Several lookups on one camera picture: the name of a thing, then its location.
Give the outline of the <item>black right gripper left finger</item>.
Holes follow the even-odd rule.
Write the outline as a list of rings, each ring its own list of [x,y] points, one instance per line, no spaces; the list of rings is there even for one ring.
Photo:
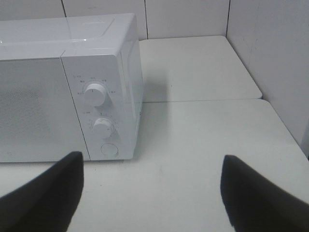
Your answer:
[[[2,232],[65,232],[80,202],[84,161],[74,151],[0,199]]]

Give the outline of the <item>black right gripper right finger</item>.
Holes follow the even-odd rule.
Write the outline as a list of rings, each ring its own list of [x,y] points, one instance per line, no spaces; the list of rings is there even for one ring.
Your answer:
[[[226,155],[221,197],[237,232],[307,232],[309,205],[281,189],[237,156]]]

